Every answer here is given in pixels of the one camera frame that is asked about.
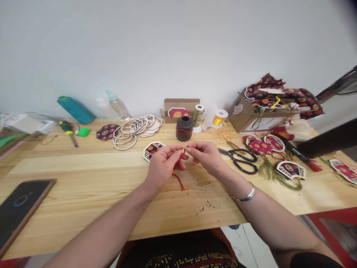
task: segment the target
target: silver bracelet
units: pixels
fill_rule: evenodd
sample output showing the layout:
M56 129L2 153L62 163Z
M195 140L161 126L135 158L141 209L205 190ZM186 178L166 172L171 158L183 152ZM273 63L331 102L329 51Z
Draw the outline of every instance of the silver bracelet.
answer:
M242 198L242 199L238 199L237 197L235 197L234 195L232 195L232 197L234 198L234 200L236 201L240 201L240 202L247 202L249 201L250 199L253 198L253 196L255 196L255 186L252 184L253 188L252 190L250 191L250 193L245 197L245 198Z

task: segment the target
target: phone screen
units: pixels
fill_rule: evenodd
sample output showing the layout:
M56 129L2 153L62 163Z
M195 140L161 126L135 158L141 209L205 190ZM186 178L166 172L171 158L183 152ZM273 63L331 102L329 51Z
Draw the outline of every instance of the phone screen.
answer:
M0 206L0 249L28 214L51 181L23 182Z

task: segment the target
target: label on box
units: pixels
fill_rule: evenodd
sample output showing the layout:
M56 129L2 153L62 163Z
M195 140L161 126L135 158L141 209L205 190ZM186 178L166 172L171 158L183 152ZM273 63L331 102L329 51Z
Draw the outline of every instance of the label on box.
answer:
M240 114L243 110L243 104L238 104L234 106L234 112L233 114Z
M279 123L281 120L283 120L285 117L266 117L266 118L257 118L255 119L247 128L247 130L265 130L265 129L271 129L273 128L277 123Z

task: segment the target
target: screwdriver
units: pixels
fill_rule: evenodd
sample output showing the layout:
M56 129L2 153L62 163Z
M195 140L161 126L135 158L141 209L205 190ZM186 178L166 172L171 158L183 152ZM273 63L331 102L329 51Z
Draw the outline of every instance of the screwdriver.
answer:
M73 133L71 125L68 123L68 121L66 121L66 120L60 121L59 125L61 126L61 129L63 129L65 131L65 134L71 138L73 145L76 148L78 148L78 144L73 137L74 133Z

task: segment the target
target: white cable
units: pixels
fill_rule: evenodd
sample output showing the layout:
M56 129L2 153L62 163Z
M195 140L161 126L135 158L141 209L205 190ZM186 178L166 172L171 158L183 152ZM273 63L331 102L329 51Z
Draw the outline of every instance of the white cable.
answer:
M48 113L34 113L34 112L27 112L26 114L28 114L28 115L43 115L43 116L46 116L46 115L53 115L53 116L62 117L62 118L64 118L64 119L67 119L67 120L69 120L69 121L73 122L73 123L77 126L77 130L74 132L76 135L78 134L79 129L80 129L80 126L79 126L79 124L78 124L76 121L74 121L74 120L73 120L73 119L71 119L71 118L64 117L64 116L62 116L62 115L57 115L57 114L48 114Z

